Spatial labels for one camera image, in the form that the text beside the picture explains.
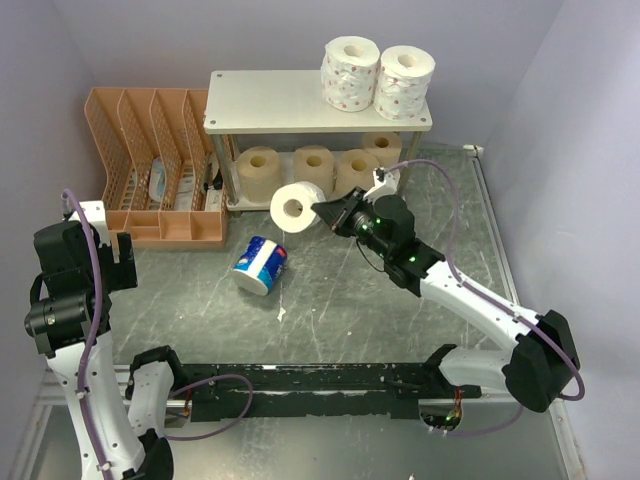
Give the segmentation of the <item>plain white paper roll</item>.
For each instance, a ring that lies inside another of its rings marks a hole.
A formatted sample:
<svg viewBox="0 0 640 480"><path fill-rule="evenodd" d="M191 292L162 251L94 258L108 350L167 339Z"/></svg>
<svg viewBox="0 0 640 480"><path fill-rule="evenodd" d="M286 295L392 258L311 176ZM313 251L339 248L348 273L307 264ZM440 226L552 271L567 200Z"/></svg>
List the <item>plain white paper roll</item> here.
<svg viewBox="0 0 640 480"><path fill-rule="evenodd" d="M285 233L301 233L320 221L312 206L324 201L324 192L313 183L291 183L274 193L270 203L270 216Z"/></svg>

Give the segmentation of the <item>brown paper roll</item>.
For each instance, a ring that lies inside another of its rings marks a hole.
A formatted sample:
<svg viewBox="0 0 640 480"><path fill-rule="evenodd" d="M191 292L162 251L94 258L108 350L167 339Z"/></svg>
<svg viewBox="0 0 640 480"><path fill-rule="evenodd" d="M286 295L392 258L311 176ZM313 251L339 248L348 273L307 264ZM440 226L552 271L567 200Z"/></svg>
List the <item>brown paper roll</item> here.
<svg viewBox="0 0 640 480"><path fill-rule="evenodd" d="M374 185L374 170L378 159L362 149L345 151L336 163L334 197L341 198L355 187L367 191Z"/></svg>

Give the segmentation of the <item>blue paper roll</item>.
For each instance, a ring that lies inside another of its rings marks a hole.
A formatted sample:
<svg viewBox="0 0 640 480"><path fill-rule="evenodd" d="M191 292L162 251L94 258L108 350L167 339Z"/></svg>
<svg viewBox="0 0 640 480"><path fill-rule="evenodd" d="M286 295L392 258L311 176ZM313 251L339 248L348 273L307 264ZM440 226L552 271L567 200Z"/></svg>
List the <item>blue paper roll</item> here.
<svg viewBox="0 0 640 480"><path fill-rule="evenodd" d="M278 281L287 259L283 246L265 237L253 236L232 268L231 277L240 288L266 296Z"/></svg>

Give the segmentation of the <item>white floral roll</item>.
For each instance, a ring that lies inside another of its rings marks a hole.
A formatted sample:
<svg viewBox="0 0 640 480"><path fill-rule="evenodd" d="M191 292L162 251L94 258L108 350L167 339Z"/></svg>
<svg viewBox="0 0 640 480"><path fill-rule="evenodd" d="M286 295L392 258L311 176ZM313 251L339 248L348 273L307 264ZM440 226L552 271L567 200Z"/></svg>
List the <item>white floral roll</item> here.
<svg viewBox="0 0 640 480"><path fill-rule="evenodd" d="M392 121L418 119L426 105L435 67L435 59L420 48L407 45L387 48L380 57L375 111Z"/></svg>
<svg viewBox="0 0 640 480"><path fill-rule="evenodd" d="M374 98L380 51L375 42L341 36L325 45L320 68L324 100L344 112L368 108Z"/></svg>

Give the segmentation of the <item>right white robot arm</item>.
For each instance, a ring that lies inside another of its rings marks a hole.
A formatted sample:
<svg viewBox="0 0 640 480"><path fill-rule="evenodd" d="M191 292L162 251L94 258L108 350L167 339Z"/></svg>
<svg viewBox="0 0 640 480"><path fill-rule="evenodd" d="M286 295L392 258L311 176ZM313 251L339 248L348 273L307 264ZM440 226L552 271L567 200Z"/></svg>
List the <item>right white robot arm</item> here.
<svg viewBox="0 0 640 480"><path fill-rule="evenodd" d="M579 357L567 319L515 305L463 275L421 241L415 217L397 195L369 201L356 188L348 196L312 207L331 231L353 237L383 261L389 279L474 325L501 349L475 355L453 348L424 374L426 390L448 396L458 385L503 388L523 407L538 413L579 378Z"/></svg>

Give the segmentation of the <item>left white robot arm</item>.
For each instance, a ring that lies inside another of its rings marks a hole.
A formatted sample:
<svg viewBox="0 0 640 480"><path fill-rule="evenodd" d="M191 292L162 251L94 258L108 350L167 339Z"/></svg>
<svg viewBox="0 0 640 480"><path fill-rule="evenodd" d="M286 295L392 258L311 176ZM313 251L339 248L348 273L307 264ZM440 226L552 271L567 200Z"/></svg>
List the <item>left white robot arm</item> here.
<svg viewBox="0 0 640 480"><path fill-rule="evenodd" d="M109 295L138 284L132 241L118 250L78 220L34 235L41 272L30 290L24 325L58 380L72 418L84 479L170 479L174 462L164 434L167 399L187 385L168 347L144 354L131 367L129 402L113 362Z"/></svg>

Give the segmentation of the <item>white two-tier metal shelf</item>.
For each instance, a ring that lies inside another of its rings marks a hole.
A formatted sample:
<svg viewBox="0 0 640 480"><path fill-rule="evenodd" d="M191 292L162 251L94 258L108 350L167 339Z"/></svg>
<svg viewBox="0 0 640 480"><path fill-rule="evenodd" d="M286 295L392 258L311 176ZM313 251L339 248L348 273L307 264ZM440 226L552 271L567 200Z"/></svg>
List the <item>white two-tier metal shelf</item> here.
<svg viewBox="0 0 640 480"><path fill-rule="evenodd" d="M292 151L302 145L322 145L339 156L359 148L365 133L411 135L406 157L412 159L425 132L433 126L425 106L416 118L394 122L371 107L345 113L322 97L317 70L221 70L211 74L204 110L204 131L215 146L232 212L267 210L267 202L252 202L239 183L235 159L237 141L252 135L260 145L282 149L282 174L293 180Z"/></svg>

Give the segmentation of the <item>orange plastic file organizer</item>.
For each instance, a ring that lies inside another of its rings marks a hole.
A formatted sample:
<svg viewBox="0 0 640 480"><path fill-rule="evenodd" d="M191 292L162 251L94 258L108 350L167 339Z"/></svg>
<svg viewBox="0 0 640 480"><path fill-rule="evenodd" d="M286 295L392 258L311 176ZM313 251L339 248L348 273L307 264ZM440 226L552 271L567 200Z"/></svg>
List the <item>orange plastic file organizer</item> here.
<svg viewBox="0 0 640 480"><path fill-rule="evenodd" d="M95 87L84 112L106 171L102 196L111 234L130 234L135 246L156 249L224 247L226 191L215 147L204 131L204 89ZM207 155L212 178L201 181ZM173 201L148 194L151 162L160 157Z"/></svg>

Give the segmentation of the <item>tissue pack in organizer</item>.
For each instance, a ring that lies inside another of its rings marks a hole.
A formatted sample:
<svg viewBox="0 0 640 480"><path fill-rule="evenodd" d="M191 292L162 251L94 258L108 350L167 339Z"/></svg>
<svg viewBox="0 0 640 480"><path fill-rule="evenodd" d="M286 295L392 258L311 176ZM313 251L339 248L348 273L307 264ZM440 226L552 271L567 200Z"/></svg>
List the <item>tissue pack in organizer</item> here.
<svg viewBox="0 0 640 480"><path fill-rule="evenodd" d="M171 203L173 201L172 182L165 163L160 157L151 162L149 173L148 194L156 203Z"/></svg>

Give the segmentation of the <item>black pen in organizer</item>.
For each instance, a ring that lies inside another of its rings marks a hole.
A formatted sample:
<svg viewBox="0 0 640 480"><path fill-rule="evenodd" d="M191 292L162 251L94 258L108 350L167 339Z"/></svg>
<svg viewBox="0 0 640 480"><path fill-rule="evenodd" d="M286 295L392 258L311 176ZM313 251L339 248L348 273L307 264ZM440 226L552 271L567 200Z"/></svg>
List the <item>black pen in organizer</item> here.
<svg viewBox="0 0 640 480"><path fill-rule="evenodd" d="M209 189L209 184L212 178L212 160L211 155L208 154L206 157L205 167L203 170L203 176L201 181L201 192L206 194Z"/></svg>

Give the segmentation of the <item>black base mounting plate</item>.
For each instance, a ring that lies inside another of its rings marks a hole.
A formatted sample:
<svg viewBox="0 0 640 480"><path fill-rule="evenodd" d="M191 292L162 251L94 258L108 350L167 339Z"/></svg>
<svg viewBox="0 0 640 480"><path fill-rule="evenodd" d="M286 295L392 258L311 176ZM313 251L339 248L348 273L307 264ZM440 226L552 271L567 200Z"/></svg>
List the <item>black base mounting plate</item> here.
<svg viewBox="0 0 640 480"><path fill-rule="evenodd" d="M184 384L209 381L190 396L196 422L240 413L247 418L382 415L414 420L422 402L451 403L457 392L471 399L481 394L478 386L453 386L427 362L185 364L182 371Z"/></svg>

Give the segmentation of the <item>white wall plug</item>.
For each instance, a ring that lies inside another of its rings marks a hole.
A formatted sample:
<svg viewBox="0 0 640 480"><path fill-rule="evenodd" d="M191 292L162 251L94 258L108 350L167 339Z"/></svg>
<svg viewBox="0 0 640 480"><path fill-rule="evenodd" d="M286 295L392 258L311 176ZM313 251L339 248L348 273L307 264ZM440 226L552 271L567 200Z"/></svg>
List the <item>white wall plug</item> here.
<svg viewBox="0 0 640 480"><path fill-rule="evenodd" d="M472 154L478 155L478 156L484 153L484 148L482 146L474 145L474 144L465 144L463 146L463 149L465 151L471 152Z"/></svg>

